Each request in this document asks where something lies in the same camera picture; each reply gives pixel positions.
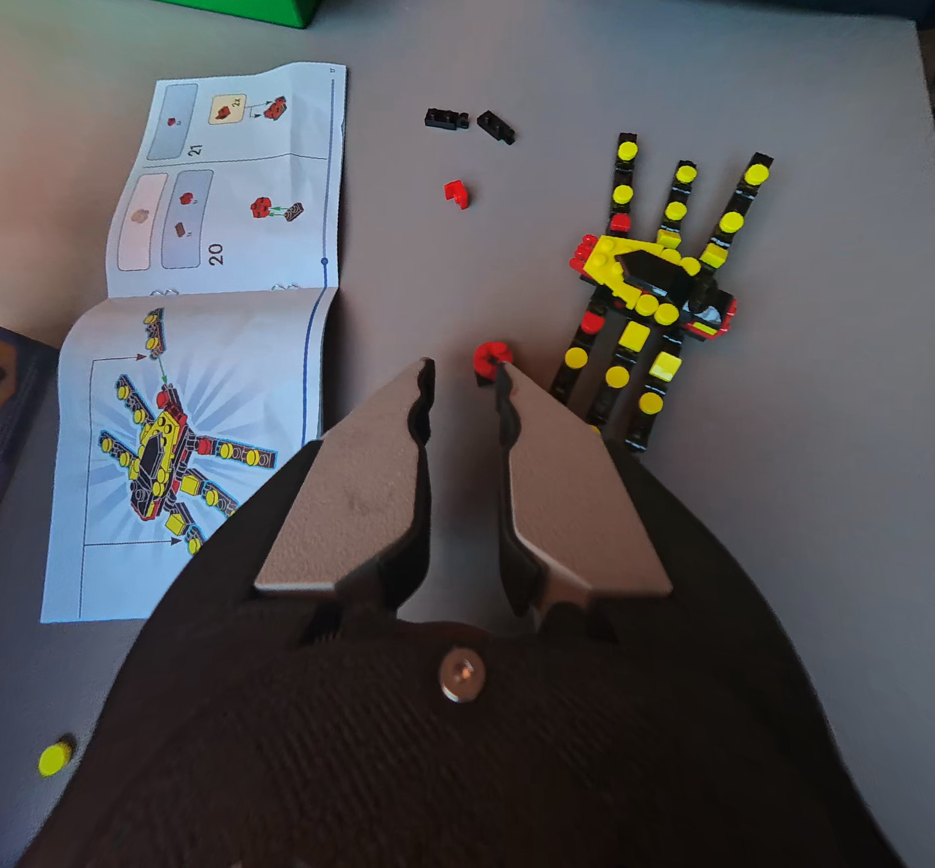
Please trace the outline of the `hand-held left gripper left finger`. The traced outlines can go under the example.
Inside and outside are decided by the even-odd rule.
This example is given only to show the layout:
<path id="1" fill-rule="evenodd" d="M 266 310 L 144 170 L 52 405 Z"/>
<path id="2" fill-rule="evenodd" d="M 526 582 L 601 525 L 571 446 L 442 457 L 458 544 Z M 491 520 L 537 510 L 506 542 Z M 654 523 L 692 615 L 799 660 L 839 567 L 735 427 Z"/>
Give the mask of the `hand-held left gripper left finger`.
<path id="1" fill-rule="evenodd" d="M 394 613 L 424 581 L 435 363 L 419 359 L 327 431 L 255 578 L 269 595 Z"/>

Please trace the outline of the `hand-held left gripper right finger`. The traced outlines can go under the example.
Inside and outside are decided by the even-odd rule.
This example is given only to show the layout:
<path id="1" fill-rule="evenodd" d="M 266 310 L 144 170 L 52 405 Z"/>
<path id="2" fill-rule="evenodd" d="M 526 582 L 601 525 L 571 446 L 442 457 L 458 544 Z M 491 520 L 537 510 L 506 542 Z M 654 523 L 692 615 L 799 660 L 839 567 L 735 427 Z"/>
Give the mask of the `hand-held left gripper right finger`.
<path id="1" fill-rule="evenodd" d="M 512 612 L 669 596 L 600 434 L 511 363 L 498 366 L 496 402 L 499 570 Z"/>

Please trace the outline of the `red round lego piece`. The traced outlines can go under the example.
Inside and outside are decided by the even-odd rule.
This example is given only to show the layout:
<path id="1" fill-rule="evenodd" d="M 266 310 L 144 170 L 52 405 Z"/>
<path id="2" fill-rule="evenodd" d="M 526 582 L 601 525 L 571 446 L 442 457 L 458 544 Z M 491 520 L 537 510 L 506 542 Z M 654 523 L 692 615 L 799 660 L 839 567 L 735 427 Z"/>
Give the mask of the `red round lego piece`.
<path id="1" fill-rule="evenodd" d="M 480 344 L 473 356 L 473 370 L 478 386 L 493 385 L 502 364 L 513 363 L 514 356 L 508 344 L 501 340 L 488 340 Z"/>

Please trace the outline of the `black yellow lego spider model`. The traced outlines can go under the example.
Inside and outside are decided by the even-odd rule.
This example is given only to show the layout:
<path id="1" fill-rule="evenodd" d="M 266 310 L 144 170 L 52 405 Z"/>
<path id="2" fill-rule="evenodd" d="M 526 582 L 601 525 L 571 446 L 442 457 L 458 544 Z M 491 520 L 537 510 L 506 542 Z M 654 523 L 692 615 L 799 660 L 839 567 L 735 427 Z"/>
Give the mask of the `black yellow lego spider model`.
<path id="1" fill-rule="evenodd" d="M 625 434 L 625 446 L 636 454 L 646 451 L 682 366 L 684 339 L 709 342 L 731 327 L 737 300 L 719 287 L 716 273 L 727 262 L 733 240 L 773 166 L 771 156 L 759 151 L 752 155 L 703 252 L 695 257 L 681 251 L 682 224 L 697 177 L 697 165 L 690 160 L 680 161 L 674 170 L 655 239 L 646 242 L 631 236 L 638 150 L 636 134 L 619 135 L 605 232 L 585 235 L 569 260 L 594 291 L 549 390 L 560 403 L 568 404 L 598 334 L 613 314 L 620 315 L 625 324 L 585 422 L 593 430 L 603 430 L 618 395 L 636 384 L 636 406 Z"/>

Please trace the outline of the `lego set box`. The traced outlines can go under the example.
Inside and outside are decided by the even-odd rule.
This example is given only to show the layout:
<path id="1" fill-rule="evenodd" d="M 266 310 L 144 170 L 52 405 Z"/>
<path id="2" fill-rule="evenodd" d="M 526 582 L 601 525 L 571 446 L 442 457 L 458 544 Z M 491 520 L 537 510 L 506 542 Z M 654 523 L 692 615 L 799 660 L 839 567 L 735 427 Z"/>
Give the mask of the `lego set box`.
<path id="1" fill-rule="evenodd" d="M 2 497 L 57 370 L 59 354 L 57 349 L 40 341 L 1 328 Z"/>

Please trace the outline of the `lego instruction booklet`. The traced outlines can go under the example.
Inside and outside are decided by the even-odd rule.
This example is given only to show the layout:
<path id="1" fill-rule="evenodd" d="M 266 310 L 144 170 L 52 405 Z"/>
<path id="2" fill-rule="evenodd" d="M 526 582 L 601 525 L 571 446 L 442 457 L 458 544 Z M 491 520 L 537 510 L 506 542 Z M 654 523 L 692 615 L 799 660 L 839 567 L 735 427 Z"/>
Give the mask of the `lego instruction booklet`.
<path id="1" fill-rule="evenodd" d="M 60 355 L 41 623 L 148 617 L 320 436 L 345 99 L 334 63 L 157 83 Z"/>

